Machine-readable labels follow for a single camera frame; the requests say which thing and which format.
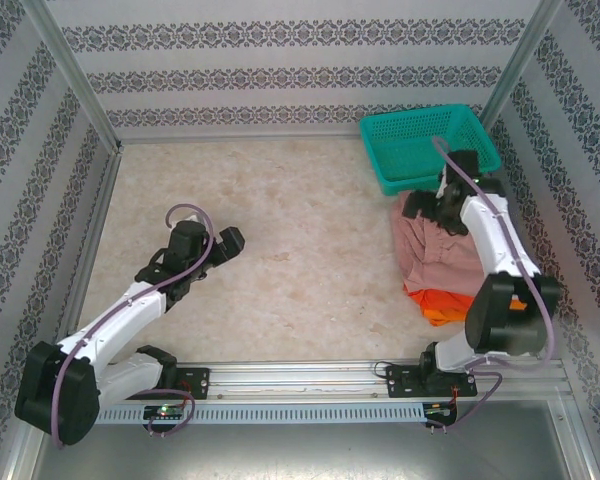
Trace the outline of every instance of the cloth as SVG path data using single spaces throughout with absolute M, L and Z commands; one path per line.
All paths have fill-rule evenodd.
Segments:
M 464 321 L 484 281 L 471 234 L 449 235 L 421 216 L 402 216 L 410 192 L 391 209 L 391 228 L 404 290 L 434 326 Z
M 421 216 L 402 216 L 410 192 L 402 192 L 391 209 L 398 265 L 410 293 L 434 289 L 475 296 L 484 281 L 471 234 L 449 235 Z

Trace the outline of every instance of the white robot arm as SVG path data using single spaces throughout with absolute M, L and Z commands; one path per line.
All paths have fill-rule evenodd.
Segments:
M 436 208 L 448 209 L 454 215 L 461 205 L 460 220 L 475 242 L 485 281 L 469 309 L 464 332 L 435 345 L 436 368 L 441 372 L 461 371 L 485 355 L 539 353 L 545 345 L 547 326 L 538 297 L 524 277 L 532 281 L 549 315 L 556 308 L 559 285 L 554 278 L 541 275 L 525 252 L 511 223 L 502 185 L 479 173 L 478 153 L 461 150 L 450 153 L 449 158 L 465 178 L 445 166 Z M 484 196 L 479 196 L 468 180 L 475 182 Z M 512 310 L 513 299 L 522 301 L 524 310 Z
M 81 349 L 68 363 L 60 388 L 56 418 L 59 439 L 64 444 L 80 441 L 101 409 L 145 390 L 177 387 L 177 360 L 158 348 L 145 346 L 120 363 L 110 362 L 140 330 L 189 293 L 192 282 L 203 279 L 208 269 L 243 250 L 244 238 L 237 228 L 220 232 L 222 241 L 217 242 L 197 220 L 194 216 L 178 222 L 171 231 L 168 247 L 156 252 L 124 295 L 102 315 L 57 345 L 40 342 L 29 352 L 16 400 L 18 418 L 51 433 L 53 391 L 62 364 L 78 345 Z M 181 274 L 184 276 L 166 284 L 166 280 Z M 120 304 L 128 305 L 113 313 Z M 90 335 L 92 327 L 105 317 L 106 322 Z

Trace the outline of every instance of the plastic basket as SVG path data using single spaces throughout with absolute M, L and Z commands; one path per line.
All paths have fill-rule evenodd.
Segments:
M 360 131 L 385 195 L 438 188 L 445 162 L 431 142 L 435 135 L 452 150 L 477 150 L 481 172 L 500 168 L 491 139 L 466 105 L 372 115 L 360 120 Z

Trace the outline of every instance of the marble floor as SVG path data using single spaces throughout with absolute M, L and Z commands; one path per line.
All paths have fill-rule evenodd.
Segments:
M 355 139 L 128 146 L 80 324 L 166 246 L 169 207 L 190 202 L 216 230 L 239 227 L 245 250 L 124 355 L 150 343 L 196 362 L 415 358 L 462 326 L 430 326 L 402 292 L 392 201 Z

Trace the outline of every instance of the patterned wallpaper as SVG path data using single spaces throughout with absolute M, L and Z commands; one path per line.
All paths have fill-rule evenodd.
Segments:
M 564 288 L 560 355 L 600 465 L 600 0 L 562 5 L 491 133 L 521 231 Z
M 118 136 L 146 141 L 355 134 L 403 105 L 480 109 L 538 0 L 109 3 L 48 5 Z
M 0 0 L 0 458 L 24 359 L 69 304 L 109 162 L 17 0 Z

